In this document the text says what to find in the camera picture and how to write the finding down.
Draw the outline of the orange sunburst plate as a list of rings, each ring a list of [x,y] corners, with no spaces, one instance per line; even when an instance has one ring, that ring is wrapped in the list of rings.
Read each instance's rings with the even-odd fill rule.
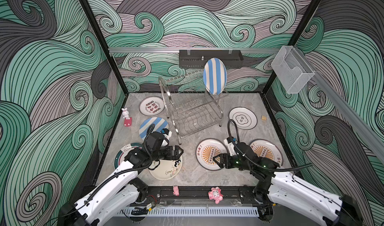
[[[257,156],[269,158],[277,162],[280,166],[283,165],[283,155],[279,148],[273,143],[264,139],[256,139],[251,142],[250,147]]]
[[[217,139],[208,138],[199,143],[196,148],[196,158],[198,163],[208,171],[219,171],[213,169],[215,162],[213,157],[220,153],[227,153],[227,148]]]

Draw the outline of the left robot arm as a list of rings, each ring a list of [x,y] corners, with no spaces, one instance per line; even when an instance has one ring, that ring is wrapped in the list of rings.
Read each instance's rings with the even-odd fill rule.
[[[144,147],[134,147],[100,185],[75,203],[61,207],[57,225],[102,226],[124,207],[146,200],[148,185],[138,178],[140,172],[154,160],[177,161],[183,153],[179,146],[165,146],[151,158]]]

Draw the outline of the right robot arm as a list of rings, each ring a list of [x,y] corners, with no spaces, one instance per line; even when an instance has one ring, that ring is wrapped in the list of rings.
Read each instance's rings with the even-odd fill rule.
[[[258,204],[260,219],[273,217],[273,204],[289,208],[321,226],[362,226],[364,220],[357,202],[350,196],[326,192],[280,169],[277,162],[254,156],[222,153],[213,157],[220,168],[249,171],[258,179],[251,193]]]

